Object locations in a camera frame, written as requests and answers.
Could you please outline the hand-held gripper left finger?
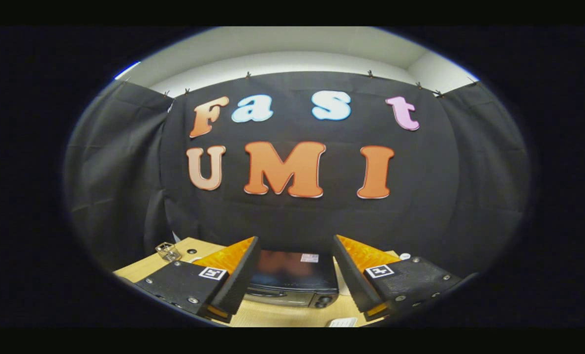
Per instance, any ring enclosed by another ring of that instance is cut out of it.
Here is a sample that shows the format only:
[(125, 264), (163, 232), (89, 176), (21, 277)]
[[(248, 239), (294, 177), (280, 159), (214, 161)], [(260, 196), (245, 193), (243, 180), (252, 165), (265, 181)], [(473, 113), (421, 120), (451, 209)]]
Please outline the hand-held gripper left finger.
[(165, 265), (135, 284), (192, 315), (230, 323), (238, 313), (261, 252), (254, 236), (191, 263)]

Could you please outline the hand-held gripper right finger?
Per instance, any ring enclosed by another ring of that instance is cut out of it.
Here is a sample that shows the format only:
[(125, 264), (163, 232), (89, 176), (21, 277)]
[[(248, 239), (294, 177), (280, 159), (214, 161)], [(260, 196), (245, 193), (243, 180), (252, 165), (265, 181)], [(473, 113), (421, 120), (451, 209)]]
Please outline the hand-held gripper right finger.
[(421, 256), (403, 260), (341, 235), (333, 237), (333, 256), (367, 321), (404, 320), (465, 284), (463, 278)]

